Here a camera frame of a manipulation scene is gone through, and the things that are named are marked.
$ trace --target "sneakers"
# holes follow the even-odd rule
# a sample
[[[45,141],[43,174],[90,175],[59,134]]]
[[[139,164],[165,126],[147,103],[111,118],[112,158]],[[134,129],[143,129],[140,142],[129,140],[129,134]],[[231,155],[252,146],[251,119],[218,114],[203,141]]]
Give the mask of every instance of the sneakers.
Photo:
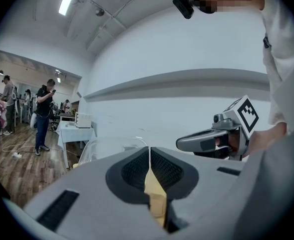
[[[45,151],[49,151],[49,148],[45,145],[40,145],[40,148]]]
[[[39,155],[40,155],[39,148],[35,148],[35,155],[36,155],[36,156],[39,156]]]

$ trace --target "white tablecloth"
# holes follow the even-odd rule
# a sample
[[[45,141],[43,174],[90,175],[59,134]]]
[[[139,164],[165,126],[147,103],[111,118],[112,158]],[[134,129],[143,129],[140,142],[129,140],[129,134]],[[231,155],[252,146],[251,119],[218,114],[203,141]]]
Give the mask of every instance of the white tablecloth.
[[[93,128],[77,128],[70,125],[73,122],[60,121],[56,133],[59,135],[58,146],[63,148],[63,143],[89,141],[94,134]]]

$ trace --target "man holding phone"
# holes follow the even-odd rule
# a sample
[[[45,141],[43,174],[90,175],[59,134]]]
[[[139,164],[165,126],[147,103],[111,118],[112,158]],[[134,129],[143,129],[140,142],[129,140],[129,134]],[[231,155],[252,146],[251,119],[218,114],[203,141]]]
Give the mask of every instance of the man holding phone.
[[[49,151],[49,148],[45,145],[45,138],[49,125],[50,118],[50,104],[52,102],[52,96],[56,90],[53,90],[55,81],[49,79],[47,86],[43,85],[37,93],[37,134],[35,143],[35,154],[40,155],[40,149]]]

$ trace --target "white plastic device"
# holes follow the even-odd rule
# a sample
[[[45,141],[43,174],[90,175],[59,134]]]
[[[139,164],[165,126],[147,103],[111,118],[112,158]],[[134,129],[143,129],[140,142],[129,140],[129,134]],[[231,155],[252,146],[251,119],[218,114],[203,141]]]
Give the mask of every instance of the white plastic device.
[[[76,112],[75,124],[78,128],[91,128],[92,116]]]

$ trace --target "shelf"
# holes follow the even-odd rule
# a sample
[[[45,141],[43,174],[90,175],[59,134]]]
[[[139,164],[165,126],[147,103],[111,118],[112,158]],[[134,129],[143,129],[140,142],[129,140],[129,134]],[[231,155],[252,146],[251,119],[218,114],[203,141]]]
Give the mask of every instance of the shelf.
[[[266,73],[232,68],[203,68],[181,70],[138,78],[116,84],[84,96],[85,100],[111,95],[118,92],[132,92],[135,89],[159,89],[190,86],[233,86],[258,90],[269,89]]]

